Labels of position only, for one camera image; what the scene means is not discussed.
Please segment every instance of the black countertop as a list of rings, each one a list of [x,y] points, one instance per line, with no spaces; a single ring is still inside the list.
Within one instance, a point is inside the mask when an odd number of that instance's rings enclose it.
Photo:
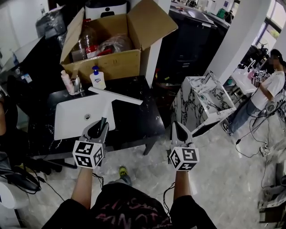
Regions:
[[[146,144],[148,140],[164,134],[162,119],[144,76],[105,83],[108,91],[143,100],[140,106],[123,101],[112,102],[116,129],[109,131],[107,135],[107,151]],[[87,88],[86,96],[93,95]],[[58,103],[79,97],[80,95],[69,95],[67,90],[49,95],[44,110],[29,121],[29,156],[46,160],[72,157],[74,142],[78,137],[54,140],[55,110]]]

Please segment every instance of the sink drain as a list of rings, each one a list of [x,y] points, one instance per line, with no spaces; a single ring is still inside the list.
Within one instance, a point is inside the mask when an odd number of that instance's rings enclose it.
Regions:
[[[91,115],[90,114],[86,114],[85,116],[84,116],[84,119],[85,120],[89,120],[91,118]]]

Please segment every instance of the yellow shoe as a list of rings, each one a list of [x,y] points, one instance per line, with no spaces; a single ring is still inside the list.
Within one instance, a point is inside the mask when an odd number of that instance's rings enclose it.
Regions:
[[[125,176],[125,175],[128,175],[127,168],[125,168],[124,166],[121,166],[119,168],[119,176],[122,177],[122,176]]]

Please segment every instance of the bottle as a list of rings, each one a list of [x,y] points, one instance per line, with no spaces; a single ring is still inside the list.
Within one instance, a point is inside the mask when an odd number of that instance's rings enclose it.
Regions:
[[[74,95],[75,89],[74,89],[74,85],[71,82],[70,76],[66,73],[65,70],[62,70],[61,74],[62,74],[63,83],[66,86],[68,93],[70,95]]]
[[[95,57],[97,50],[97,35],[93,28],[84,20],[80,38],[71,51],[74,62]]]
[[[20,63],[19,63],[19,61],[18,61],[18,59],[17,59],[15,53],[12,51],[12,49],[10,49],[10,51],[12,52],[12,57],[13,57],[13,63],[14,63],[14,65],[15,65],[15,66],[19,65]]]
[[[104,82],[104,74],[103,72],[98,71],[98,66],[93,66],[93,73],[90,74],[90,80],[93,84],[93,87],[103,90],[106,88],[105,82]]]
[[[46,13],[45,7],[43,4],[41,4],[40,7],[41,7],[41,13],[42,13],[42,15],[44,15]]]

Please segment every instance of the blue pump cap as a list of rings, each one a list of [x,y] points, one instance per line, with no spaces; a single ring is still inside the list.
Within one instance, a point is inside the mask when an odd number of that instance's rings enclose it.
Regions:
[[[93,74],[94,75],[98,75],[98,69],[99,69],[99,67],[98,66],[93,66]]]

